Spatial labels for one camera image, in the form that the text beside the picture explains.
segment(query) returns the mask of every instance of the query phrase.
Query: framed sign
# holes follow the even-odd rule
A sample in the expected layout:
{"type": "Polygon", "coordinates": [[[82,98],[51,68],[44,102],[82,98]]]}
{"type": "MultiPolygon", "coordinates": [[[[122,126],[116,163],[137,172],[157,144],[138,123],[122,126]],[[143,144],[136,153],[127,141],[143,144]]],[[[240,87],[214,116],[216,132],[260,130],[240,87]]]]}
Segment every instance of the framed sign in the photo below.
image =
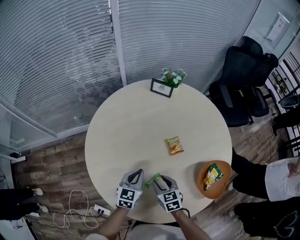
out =
{"type": "Polygon", "coordinates": [[[173,92],[173,87],[163,81],[152,78],[150,91],[170,98],[173,92]]]}

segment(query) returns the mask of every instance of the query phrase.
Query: electrical outlet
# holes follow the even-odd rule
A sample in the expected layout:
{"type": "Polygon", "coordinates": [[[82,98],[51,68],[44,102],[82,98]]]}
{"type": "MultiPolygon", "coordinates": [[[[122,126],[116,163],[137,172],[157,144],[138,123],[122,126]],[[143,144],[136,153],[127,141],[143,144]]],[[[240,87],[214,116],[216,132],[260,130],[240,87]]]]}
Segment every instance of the electrical outlet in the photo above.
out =
{"type": "Polygon", "coordinates": [[[100,210],[100,212],[101,212],[101,211],[104,211],[103,214],[105,214],[105,215],[107,215],[107,216],[109,216],[109,215],[112,213],[112,211],[110,211],[109,209],[106,209],[106,208],[104,208],[104,207],[100,207],[100,206],[97,205],[97,204],[95,204],[95,210],[96,210],[96,211],[100,210]]]}

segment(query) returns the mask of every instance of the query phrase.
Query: floor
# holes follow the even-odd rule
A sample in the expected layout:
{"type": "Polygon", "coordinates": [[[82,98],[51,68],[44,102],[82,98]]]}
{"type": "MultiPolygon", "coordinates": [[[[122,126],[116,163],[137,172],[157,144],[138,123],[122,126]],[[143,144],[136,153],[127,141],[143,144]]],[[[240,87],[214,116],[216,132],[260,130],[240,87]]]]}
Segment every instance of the floor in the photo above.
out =
{"type": "MultiPolygon", "coordinates": [[[[279,139],[287,140],[285,130],[280,130],[278,136],[272,137],[270,131],[270,116],[275,113],[275,107],[269,99],[269,115],[254,119],[250,126],[231,128],[232,145],[236,152],[255,163],[273,162],[278,160],[277,144],[279,139]]],[[[90,206],[94,204],[110,208],[94,188],[85,164],[84,158],[85,134],[69,137],[65,142],[57,142],[54,146],[44,146],[32,149],[27,155],[27,162],[14,164],[15,176],[19,188],[40,187],[43,196],[30,199],[49,207],[51,211],[67,212],[69,195],[73,189],[84,190],[89,198],[90,206]]],[[[193,220],[205,230],[213,240],[235,240],[238,236],[241,222],[236,217],[228,215],[229,210],[240,202],[250,202],[252,197],[237,191],[226,191],[223,196],[210,204],[206,209],[193,216],[193,220]]],[[[86,197],[75,192],[71,198],[71,208],[86,211],[86,197]]],[[[53,224],[52,214],[40,214],[40,217],[29,216],[30,219],[53,224]]],[[[33,230],[39,240],[83,240],[97,229],[88,228],[83,222],[76,222],[68,217],[69,228],[58,228],[32,222],[33,230]]],[[[64,224],[62,216],[55,215],[59,225],[64,224]]],[[[99,225],[105,221],[97,218],[99,225]]],[[[94,225],[92,218],[87,218],[88,225],[94,225]]],[[[121,231],[124,239],[127,222],[121,231]]],[[[250,239],[241,228],[238,240],[250,239]]]]}

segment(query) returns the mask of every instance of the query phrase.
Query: orange bowl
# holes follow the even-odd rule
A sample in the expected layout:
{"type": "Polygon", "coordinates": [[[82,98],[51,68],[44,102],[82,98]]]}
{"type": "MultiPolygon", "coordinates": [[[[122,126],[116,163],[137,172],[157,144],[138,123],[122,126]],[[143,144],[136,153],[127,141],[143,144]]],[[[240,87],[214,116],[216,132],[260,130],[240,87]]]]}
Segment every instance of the orange bowl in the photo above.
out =
{"type": "Polygon", "coordinates": [[[220,161],[220,160],[209,161],[200,169],[197,176],[196,185],[200,190],[200,192],[205,197],[209,199],[217,199],[220,196],[222,196],[222,194],[224,193],[227,183],[230,179],[230,174],[231,174],[231,167],[227,162],[220,161]],[[215,181],[211,185],[211,187],[205,191],[204,190],[205,184],[203,180],[206,177],[206,174],[212,164],[216,164],[218,166],[218,168],[221,170],[223,174],[223,177],[220,178],[218,181],[215,181]]]}

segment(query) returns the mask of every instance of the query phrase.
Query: table top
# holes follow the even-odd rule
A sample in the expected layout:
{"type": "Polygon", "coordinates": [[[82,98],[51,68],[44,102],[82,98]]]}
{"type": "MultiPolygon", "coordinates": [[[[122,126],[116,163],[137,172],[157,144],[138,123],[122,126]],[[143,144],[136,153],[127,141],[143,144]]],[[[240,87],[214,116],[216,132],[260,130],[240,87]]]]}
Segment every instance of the table top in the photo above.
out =
{"type": "MultiPolygon", "coordinates": [[[[185,84],[176,96],[150,92],[151,80],[130,84],[112,94],[95,113],[85,142],[90,178],[100,195],[116,207],[123,175],[142,168],[144,182],[156,173],[176,180],[182,206],[191,215],[211,199],[196,187],[201,166],[210,160],[231,163],[228,127],[214,104],[185,84]],[[171,156],[166,139],[178,136],[184,152],[171,156]]],[[[154,187],[144,189],[129,217],[149,223],[174,222],[157,202],[154,187]]]]}

